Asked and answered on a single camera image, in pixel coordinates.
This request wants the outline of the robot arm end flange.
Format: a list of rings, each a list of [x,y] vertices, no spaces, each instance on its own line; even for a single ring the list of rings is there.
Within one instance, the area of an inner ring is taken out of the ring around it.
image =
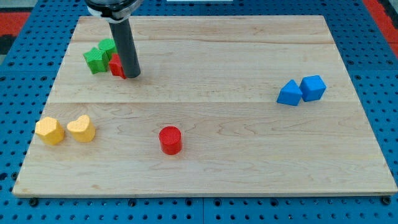
[[[143,2],[144,0],[85,0],[92,16],[103,18],[112,24],[128,19]]]

